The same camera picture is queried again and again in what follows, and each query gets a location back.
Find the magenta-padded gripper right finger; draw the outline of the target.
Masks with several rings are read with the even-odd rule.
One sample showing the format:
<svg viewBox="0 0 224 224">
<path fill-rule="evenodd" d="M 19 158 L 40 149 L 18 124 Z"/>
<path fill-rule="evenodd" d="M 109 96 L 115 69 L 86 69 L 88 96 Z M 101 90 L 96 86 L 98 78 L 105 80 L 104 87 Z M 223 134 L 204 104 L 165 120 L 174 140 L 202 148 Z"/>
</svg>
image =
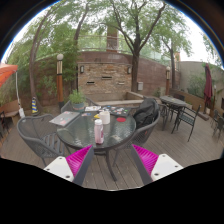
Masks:
<svg viewBox="0 0 224 224">
<path fill-rule="evenodd" d="M 167 154 L 157 155 L 137 145 L 131 146 L 131 154 L 144 185 L 182 169 L 182 166 Z"/>
</svg>

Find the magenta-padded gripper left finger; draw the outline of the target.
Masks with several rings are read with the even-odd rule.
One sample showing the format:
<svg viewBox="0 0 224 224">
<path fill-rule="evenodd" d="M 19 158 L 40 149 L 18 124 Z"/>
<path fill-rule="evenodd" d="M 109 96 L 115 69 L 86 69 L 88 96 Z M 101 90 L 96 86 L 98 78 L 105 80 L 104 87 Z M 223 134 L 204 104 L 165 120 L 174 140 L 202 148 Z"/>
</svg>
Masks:
<svg viewBox="0 0 224 224">
<path fill-rule="evenodd" d="M 57 157 L 44 170 L 81 186 L 93 156 L 93 146 L 89 145 L 67 157 Z"/>
</svg>

